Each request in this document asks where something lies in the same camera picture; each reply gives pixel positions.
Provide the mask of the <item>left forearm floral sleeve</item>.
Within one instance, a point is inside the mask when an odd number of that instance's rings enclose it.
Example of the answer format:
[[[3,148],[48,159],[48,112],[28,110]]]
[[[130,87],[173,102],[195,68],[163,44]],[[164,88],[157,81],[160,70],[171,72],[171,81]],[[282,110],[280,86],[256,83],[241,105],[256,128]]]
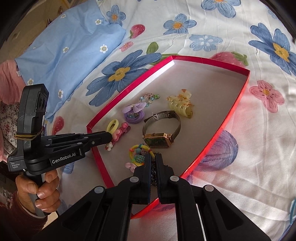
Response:
[[[11,172],[20,172],[25,165],[13,169],[18,163],[14,160],[17,149],[17,123],[20,101],[25,83],[17,73],[16,61],[6,60],[1,63],[1,161],[8,165]],[[33,240],[47,221],[38,217],[23,206],[19,194],[12,195],[10,207],[1,204],[1,240]]]

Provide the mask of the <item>left hand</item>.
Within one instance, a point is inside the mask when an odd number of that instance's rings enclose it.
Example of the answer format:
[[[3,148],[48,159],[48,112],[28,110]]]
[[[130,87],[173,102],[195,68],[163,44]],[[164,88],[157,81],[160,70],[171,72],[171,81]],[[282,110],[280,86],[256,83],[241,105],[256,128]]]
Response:
[[[45,183],[38,185],[23,174],[16,177],[18,199],[22,206],[32,214],[35,207],[46,213],[55,212],[60,204],[60,193],[57,190],[60,183],[57,170],[45,174]]]

